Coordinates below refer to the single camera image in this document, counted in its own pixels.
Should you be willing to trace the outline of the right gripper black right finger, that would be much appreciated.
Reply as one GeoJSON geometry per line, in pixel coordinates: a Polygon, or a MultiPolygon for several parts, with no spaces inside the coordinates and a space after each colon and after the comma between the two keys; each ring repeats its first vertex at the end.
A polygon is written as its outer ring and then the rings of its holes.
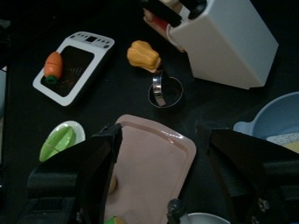
{"type": "Polygon", "coordinates": [[[204,122],[196,134],[231,224],[299,224],[299,154],[204,122]]]}

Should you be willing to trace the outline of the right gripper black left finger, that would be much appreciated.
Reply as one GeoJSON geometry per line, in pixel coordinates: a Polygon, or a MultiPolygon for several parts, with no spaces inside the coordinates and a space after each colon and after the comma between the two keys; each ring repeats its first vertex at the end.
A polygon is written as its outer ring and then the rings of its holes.
{"type": "Polygon", "coordinates": [[[122,126],[116,124],[34,169],[19,224],[104,224],[122,140],[122,126]]]}

